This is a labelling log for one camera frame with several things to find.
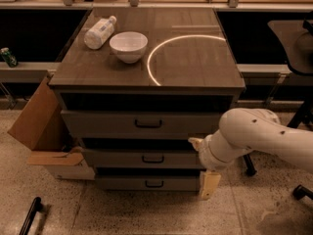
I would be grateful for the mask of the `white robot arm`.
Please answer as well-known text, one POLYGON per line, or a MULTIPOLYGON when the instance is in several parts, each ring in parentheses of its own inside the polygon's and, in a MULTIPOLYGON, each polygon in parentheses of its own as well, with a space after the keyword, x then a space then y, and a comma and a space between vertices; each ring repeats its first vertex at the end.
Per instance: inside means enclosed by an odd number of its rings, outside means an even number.
POLYGON ((217 188, 220 170, 236 158, 260 151, 313 173, 313 132, 281 125, 277 115, 265 109, 235 108, 219 120, 219 129, 205 138, 188 141, 199 153, 200 196, 208 200, 217 188))

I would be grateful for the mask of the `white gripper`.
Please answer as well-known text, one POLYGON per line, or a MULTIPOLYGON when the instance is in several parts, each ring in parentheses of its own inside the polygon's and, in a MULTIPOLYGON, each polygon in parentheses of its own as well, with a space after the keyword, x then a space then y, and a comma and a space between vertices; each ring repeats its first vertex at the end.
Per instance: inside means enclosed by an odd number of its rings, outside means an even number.
MULTIPOLYGON (((220 134, 208 135, 204 139, 190 137, 188 142, 199 151, 201 164, 208 170, 222 170, 234 160, 231 145, 220 134)), ((203 200, 213 195, 221 179, 220 173, 208 170, 201 173, 200 196, 203 200)))

